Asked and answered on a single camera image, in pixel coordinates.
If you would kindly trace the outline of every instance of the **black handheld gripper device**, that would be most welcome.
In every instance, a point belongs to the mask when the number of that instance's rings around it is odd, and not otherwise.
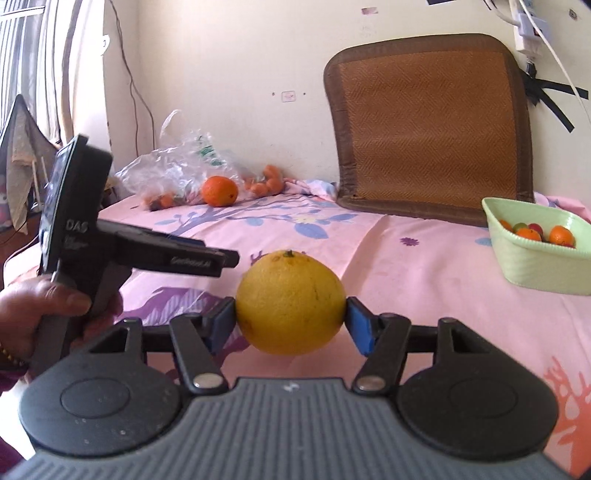
[[[234,252],[96,220],[109,163],[83,138],[60,153],[43,271],[98,304],[130,265],[219,275],[236,264]],[[36,453],[7,480],[570,478],[543,454],[558,417],[552,391],[462,322],[412,325],[354,297],[343,320],[366,357],[350,387],[340,378],[231,387],[215,359],[236,325],[231,297],[165,326],[125,319],[67,356],[58,323],[35,354],[41,369],[52,366],[20,404]],[[171,353],[178,382],[150,368],[148,352]],[[408,354],[421,352],[433,353],[432,366],[401,384]]]
[[[235,251],[98,219],[111,163],[109,153],[87,145],[82,135],[57,153],[39,227],[39,272],[53,274],[54,281],[86,293],[93,303],[85,317],[41,321],[32,377],[67,355],[85,320],[105,310],[132,268],[219,277],[224,268],[239,262]]]

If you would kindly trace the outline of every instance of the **brown woven mat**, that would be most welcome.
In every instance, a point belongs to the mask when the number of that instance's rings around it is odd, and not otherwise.
[[[483,197],[533,201],[525,90],[500,41],[437,35],[349,48],[324,84],[340,205],[486,225]]]

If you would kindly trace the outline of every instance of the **beaded bracelet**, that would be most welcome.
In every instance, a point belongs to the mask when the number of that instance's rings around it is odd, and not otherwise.
[[[2,356],[6,357],[6,359],[12,363],[15,367],[24,367],[26,366],[26,362],[23,362],[22,360],[19,360],[18,358],[16,358],[14,355],[12,355],[11,353],[9,353],[0,343],[0,353],[2,354]]]

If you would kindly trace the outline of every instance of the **pink bed sheet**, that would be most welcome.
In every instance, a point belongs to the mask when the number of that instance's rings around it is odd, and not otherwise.
[[[538,202],[567,203],[541,196]],[[570,207],[589,214],[580,205]],[[122,288],[124,315],[158,325],[181,312],[207,310],[219,298],[234,295],[244,272],[262,255],[286,248],[304,251],[330,267],[347,294],[373,312],[396,312],[417,325],[456,317],[544,378],[560,404],[547,453],[574,476],[591,464],[591,297],[513,286],[501,273],[487,229],[352,212],[303,195],[226,209],[188,206],[159,212],[144,211],[130,197],[101,217],[199,238],[241,255],[238,267],[219,279],[134,272]],[[36,264],[38,250],[30,249],[7,266],[5,277],[10,281]],[[248,347],[239,332],[227,346],[234,352],[223,371],[231,381],[336,376],[350,382],[364,361],[344,328],[325,348],[293,358]],[[411,355],[405,377],[429,361],[428,355]],[[164,371],[173,368],[167,356],[153,357],[152,363]]]

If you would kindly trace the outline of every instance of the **green basket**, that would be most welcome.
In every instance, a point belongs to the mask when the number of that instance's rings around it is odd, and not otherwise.
[[[572,295],[591,295],[591,225],[574,213],[533,203],[485,198],[492,248],[503,275],[515,285]],[[506,230],[511,225],[537,223],[548,234],[555,225],[568,228],[576,248],[522,238]]]

